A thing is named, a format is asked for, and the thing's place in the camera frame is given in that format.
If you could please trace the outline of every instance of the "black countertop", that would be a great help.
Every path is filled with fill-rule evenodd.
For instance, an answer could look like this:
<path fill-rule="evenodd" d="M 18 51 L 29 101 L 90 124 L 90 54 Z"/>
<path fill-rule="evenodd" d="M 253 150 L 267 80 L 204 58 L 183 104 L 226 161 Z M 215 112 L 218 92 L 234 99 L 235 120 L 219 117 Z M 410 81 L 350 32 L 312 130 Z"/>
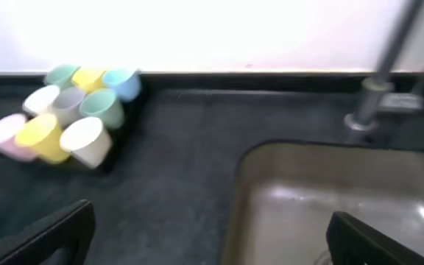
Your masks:
<path fill-rule="evenodd" d="M 97 222 L 87 264 L 218 264 L 239 158 L 272 139 L 343 144 L 343 117 L 354 99 L 350 93 L 160 91 L 108 176 L 31 169 L 0 157 L 0 238 L 86 198 Z M 20 103 L 0 97 L 0 118 L 19 111 Z M 404 119 L 382 142 L 424 149 L 424 115 Z"/>

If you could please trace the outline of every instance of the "faucet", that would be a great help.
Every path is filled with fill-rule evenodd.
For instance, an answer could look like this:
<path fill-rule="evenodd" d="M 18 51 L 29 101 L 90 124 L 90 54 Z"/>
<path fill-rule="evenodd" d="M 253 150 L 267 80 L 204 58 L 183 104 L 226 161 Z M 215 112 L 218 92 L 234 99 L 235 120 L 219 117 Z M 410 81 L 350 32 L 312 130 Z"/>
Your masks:
<path fill-rule="evenodd" d="M 351 130 L 367 132 L 377 127 L 375 115 L 377 114 L 383 99 L 388 99 L 388 93 L 394 88 L 394 85 L 389 82 L 390 71 L 402 52 L 403 45 L 405 44 L 406 39 L 424 6 L 424 0 L 408 1 L 409 3 L 406 4 L 401 20 L 393 32 L 392 39 L 390 40 L 382 60 L 377 67 L 377 71 L 371 77 L 363 80 L 361 84 L 361 102 L 354 113 L 349 113 L 344 118 L 344 123 Z M 413 95 L 414 97 L 421 97 L 421 95 L 416 93 Z M 419 100 L 411 100 L 411 102 L 417 105 L 416 103 L 419 103 Z"/>

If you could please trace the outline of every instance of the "white wall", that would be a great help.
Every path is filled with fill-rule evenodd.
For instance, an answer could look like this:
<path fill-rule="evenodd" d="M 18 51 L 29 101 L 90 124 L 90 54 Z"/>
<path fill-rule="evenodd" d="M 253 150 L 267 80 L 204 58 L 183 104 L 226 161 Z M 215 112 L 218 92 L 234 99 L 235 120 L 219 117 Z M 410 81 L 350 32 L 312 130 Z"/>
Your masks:
<path fill-rule="evenodd" d="M 406 0 L 0 0 L 0 71 L 367 71 Z M 424 16 L 399 69 L 424 65 Z"/>

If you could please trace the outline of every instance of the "light green cup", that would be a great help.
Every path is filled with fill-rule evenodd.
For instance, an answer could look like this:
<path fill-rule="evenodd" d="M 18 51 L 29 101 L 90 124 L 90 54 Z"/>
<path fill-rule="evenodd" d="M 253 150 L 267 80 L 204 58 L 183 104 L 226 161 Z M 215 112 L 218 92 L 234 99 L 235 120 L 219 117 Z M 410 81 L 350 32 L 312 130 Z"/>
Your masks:
<path fill-rule="evenodd" d="M 84 117 L 100 118 L 109 129 L 118 129 L 124 123 L 124 110 L 112 89 L 99 89 L 89 94 L 81 102 L 79 113 Z"/>
<path fill-rule="evenodd" d="M 74 73 L 78 71 L 79 66 L 74 65 L 61 65 L 53 68 L 45 76 L 45 83 L 47 85 L 57 85 L 60 89 L 70 88 L 73 86 L 71 78 Z"/>

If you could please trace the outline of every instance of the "stainless steel sink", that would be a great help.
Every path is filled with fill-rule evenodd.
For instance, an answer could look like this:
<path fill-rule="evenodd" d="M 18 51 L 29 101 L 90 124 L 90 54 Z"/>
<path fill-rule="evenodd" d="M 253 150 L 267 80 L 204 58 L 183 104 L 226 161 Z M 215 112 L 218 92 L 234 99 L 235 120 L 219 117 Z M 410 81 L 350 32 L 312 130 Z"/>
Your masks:
<path fill-rule="evenodd" d="M 325 231 L 334 211 L 424 256 L 424 153 L 257 146 L 238 168 L 222 263 L 329 264 Z"/>

